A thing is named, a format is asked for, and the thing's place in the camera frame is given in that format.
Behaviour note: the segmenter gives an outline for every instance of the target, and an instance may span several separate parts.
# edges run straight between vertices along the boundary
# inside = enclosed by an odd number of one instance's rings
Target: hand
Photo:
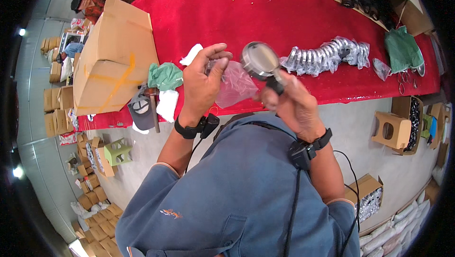
[[[226,52],[224,43],[214,44],[198,52],[193,62],[183,70],[185,103],[178,121],[182,127],[195,127],[204,113],[215,103],[220,91],[221,76],[232,59],[232,53]],[[209,60],[218,60],[205,75]]]
[[[281,96],[265,87],[253,100],[261,101],[266,108],[276,111],[298,138],[312,143],[325,134],[324,124],[319,117],[318,102],[295,76],[285,71],[280,71],[280,74],[285,82]]]

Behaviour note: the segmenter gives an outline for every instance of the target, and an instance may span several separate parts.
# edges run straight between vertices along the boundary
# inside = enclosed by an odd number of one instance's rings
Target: embroidered logo
[[[166,216],[174,216],[176,218],[181,218],[183,217],[180,212],[179,213],[174,213],[174,211],[172,209],[169,209],[169,210],[160,210],[160,213],[166,215]]]

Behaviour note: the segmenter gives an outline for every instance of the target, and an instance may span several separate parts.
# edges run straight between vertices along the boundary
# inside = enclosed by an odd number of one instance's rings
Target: red carpet
[[[293,46],[317,48],[335,36],[370,44],[369,60],[388,62],[384,48],[385,30],[358,12],[341,7],[333,0],[136,0],[134,6],[151,15],[156,51],[161,63],[173,62],[178,67],[196,43],[202,46],[224,42],[239,61],[243,47],[252,41],[268,43],[279,56],[287,56]],[[423,95],[439,91],[439,73],[429,37],[419,35],[417,44],[425,60],[425,76],[416,79],[418,88],[405,84],[405,95]],[[323,72],[300,80],[316,96],[319,104],[348,103],[400,96],[397,76],[383,82],[372,68],[342,63],[334,74]],[[255,81],[259,88],[264,83]],[[176,114],[184,100],[183,86]],[[221,109],[215,115],[261,111],[262,105],[245,100]]]

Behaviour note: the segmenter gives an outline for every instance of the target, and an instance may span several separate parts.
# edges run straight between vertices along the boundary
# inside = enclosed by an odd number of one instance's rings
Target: person in blue shirt
[[[207,47],[184,69],[180,126],[196,127],[215,102],[232,59],[226,48]],[[281,76],[281,96],[265,87],[254,97],[279,117],[262,113],[226,124],[185,175],[194,139],[172,130],[117,223],[124,256],[339,256],[343,247],[344,256],[360,255],[356,225],[347,239],[354,204],[344,197],[330,143],[316,151],[308,172],[298,174],[287,156],[297,138],[314,142],[326,128],[315,97],[295,76]]]
[[[74,58],[76,56],[76,53],[82,52],[83,48],[84,48],[83,44],[70,43],[66,46],[63,52],[57,55],[57,59],[55,61],[61,64],[66,59],[67,56],[70,58]]]

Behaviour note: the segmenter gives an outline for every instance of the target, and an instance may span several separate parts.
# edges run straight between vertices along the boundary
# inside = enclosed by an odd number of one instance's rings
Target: green cloth
[[[403,72],[408,68],[423,65],[422,52],[420,52],[414,37],[406,31],[406,26],[385,33],[384,43],[390,56],[392,73]]]
[[[175,90],[183,84],[183,72],[173,63],[165,62],[158,67],[151,64],[148,70],[149,88],[157,87],[160,91]]]

